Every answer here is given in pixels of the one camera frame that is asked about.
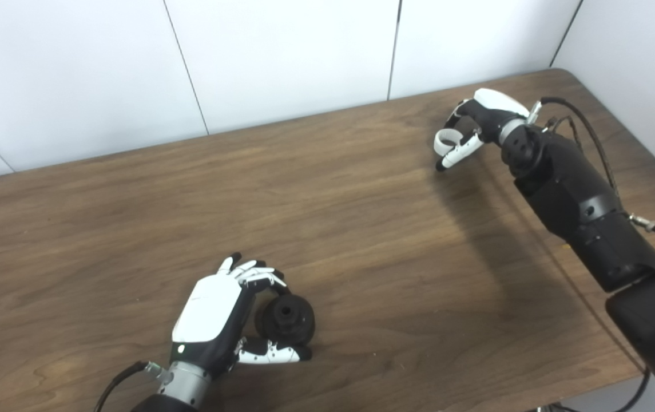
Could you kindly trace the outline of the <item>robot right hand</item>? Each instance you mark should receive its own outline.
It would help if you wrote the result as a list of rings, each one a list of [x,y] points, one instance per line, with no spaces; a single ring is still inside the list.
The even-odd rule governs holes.
[[[501,146],[516,128],[526,125],[530,110],[502,92],[480,88],[459,102],[443,127],[435,133],[434,152],[439,172],[471,156],[482,145]]]

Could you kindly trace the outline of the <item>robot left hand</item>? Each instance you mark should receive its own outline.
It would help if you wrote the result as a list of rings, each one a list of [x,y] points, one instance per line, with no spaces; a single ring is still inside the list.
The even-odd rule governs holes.
[[[216,380],[237,363],[268,365],[312,359],[312,350],[306,345],[244,335],[257,294],[272,290],[286,296],[291,292],[283,273],[261,260],[241,263],[241,257],[241,253],[233,253],[214,274],[194,285],[173,327],[170,363],[189,363]]]

